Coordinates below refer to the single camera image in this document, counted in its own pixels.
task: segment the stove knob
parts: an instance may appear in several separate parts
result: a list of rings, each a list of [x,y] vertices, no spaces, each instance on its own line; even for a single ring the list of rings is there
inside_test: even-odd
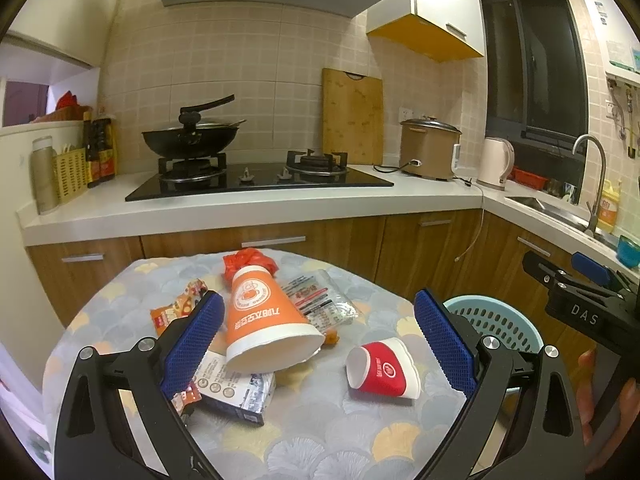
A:
[[[254,176],[249,173],[249,168],[244,168],[244,174],[240,177],[240,182],[250,184],[254,181]]]
[[[279,180],[291,180],[293,175],[289,173],[289,170],[284,167],[282,168],[282,174],[278,175]]]

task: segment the rice cooker lid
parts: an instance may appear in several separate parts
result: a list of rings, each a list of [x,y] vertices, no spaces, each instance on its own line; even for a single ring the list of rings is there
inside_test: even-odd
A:
[[[462,132],[451,124],[443,123],[437,120],[435,117],[426,117],[422,119],[409,119],[403,121],[402,126],[420,126],[421,128],[436,128],[437,130],[445,130],[446,132],[452,132],[454,134],[462,135]]]

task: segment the electric kettle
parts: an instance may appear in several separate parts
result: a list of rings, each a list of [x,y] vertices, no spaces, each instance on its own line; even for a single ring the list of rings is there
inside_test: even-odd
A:
[[[515,152],[508,140],[487,137],[482,147],[478,184],[504,190],[504,183],[513,169]]]

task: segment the wok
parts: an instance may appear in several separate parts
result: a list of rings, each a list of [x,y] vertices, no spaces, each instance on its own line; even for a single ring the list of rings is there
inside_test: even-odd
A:
[[[206,158],[224,150],[236,137],[237,123],[201,123],[200,112],[210,110],[235,100],[234,95],[203,105],[180,109],[180,126],[143,132],[146,145],[164,158]]]

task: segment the yellow plastic basket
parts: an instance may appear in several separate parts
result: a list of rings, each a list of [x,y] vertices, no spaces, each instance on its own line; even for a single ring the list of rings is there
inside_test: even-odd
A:
[[[54,158],[60,203],[66,203],[87,190],[84,148]]]

